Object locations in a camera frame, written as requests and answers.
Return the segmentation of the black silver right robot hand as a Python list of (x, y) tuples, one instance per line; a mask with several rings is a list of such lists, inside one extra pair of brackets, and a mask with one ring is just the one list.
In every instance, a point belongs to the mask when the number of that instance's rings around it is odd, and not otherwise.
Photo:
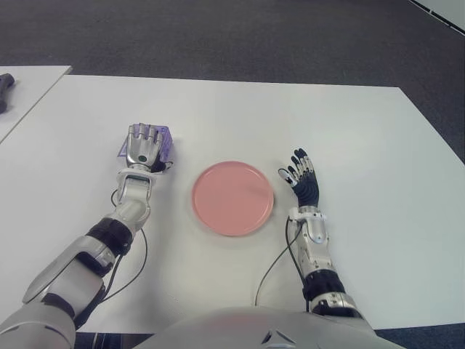
[(291, 157), (292, 165), (278, 170), (279, 176), (290, 186), (298, 207), (318, 207), (320, 191), (315, 168), (306, 151), (298, 148)]

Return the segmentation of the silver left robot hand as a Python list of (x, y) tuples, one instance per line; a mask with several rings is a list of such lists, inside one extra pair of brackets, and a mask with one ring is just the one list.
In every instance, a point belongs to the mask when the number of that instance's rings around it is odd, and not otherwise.
[(151, 173), (173, 166), (169, 160), (172, 137), (169, 128), (152, 124), (130, 124), (125, 142), (126, 165)]

